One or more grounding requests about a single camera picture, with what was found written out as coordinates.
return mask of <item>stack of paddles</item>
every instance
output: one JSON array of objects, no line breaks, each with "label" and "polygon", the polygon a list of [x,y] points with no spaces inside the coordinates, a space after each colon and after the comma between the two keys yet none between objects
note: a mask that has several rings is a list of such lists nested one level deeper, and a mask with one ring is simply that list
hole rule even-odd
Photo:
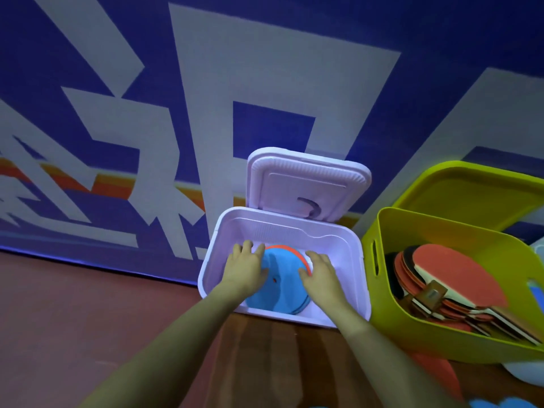
[{"label": "stack of paddles", "polygon": [[507,310],[502,288],[475,260],[434,244],[394,255],[390,279],[394,274],[402,289],[398,302],[413,316],[487,337],[542,343],[539,332]]}]

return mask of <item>yellow plastic bin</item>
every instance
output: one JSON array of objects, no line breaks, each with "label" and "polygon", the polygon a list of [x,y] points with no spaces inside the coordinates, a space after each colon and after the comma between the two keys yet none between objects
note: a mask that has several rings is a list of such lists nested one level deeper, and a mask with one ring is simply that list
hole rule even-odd
[{"label": "yellow plastic bin", "polygon": [[544,360],[544,345],[459,331],[406,313],[395,300],[384,255],[436,243],[481,264],[503,288],[509,309],[544,332],[544,313],[528,282],[544,287],[544,266],[529,246],[500,233],[544,203],[544,180],[461,161],[425,171],[391,208],[382,209],[362,243],[371,323],[407,350],[493,364]]}]

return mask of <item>left hand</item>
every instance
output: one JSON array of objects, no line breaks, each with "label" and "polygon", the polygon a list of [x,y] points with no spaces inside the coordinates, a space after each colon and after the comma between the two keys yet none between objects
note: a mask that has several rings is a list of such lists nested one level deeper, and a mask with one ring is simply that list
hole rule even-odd
[{"label": "left hand", "polygon": [[217,286],[231,296],[237,305],[258,291],[268,277],[268,269],[261,270],[264,244],[251,253],[253,242],[246,240],[243,246],[235,244],[228,255],[223,279]]}]

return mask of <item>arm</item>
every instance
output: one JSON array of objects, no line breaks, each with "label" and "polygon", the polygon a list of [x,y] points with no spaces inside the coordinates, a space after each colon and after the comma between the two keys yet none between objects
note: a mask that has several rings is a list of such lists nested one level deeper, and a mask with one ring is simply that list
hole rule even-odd
[{"label": "arm", "polygon": [[266,280],[264,245],[235,245],[222,281],[105,380],[80,408],[178,407],[227,316]]},{"label": "arm", "polygon": [[351,307],[327,255],[306,254],[313,273],[299,269],[304,288],[340,330],[384,407],[466,406]]}]

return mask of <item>hand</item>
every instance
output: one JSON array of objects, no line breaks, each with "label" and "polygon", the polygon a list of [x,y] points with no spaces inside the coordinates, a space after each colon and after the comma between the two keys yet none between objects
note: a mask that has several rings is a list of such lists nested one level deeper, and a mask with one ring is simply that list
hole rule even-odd
[{"label": "hand", "polygon": [[261,270],[264,244],[259,245],[255,253],[251,253],[252,247],[251,240],[246,240],[243,247],[235,244],[232,253],[228,255],[223,279],[218,285],[236,305],[258,291],[268,277],[268,269]]},{"label": "hand", "polygon": [[313,271],[310,276],[306,269],[301,267],[299,275],[309,297],[327,315],[335,308],[351,307],[345,298],[344,290],[329,257],[312,251],[308,251],[306,254],[312,260]]}]

